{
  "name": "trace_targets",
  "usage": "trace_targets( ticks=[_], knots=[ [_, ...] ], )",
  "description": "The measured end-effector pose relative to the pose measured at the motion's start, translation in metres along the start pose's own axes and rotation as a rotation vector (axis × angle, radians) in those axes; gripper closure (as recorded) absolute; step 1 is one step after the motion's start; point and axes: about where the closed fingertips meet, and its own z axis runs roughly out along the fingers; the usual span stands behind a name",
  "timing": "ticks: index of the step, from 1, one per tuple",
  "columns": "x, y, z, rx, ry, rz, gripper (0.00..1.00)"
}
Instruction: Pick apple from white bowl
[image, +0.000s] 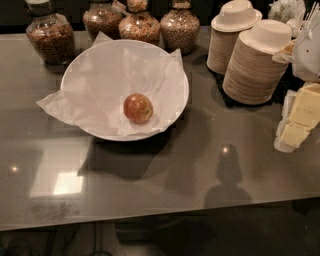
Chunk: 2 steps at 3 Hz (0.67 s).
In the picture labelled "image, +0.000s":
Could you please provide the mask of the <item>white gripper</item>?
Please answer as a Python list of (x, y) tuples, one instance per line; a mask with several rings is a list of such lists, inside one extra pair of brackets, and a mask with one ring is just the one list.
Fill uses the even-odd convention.
[[(272, 56), (292, 65), (295, 77), (320, 82), (320, 24), (305, 27), (299, 36)], [(274, 148), (292, 153), (320, 122), (320, 84), (307, 83), (297, 92), (288, 90), (274, 140)]]

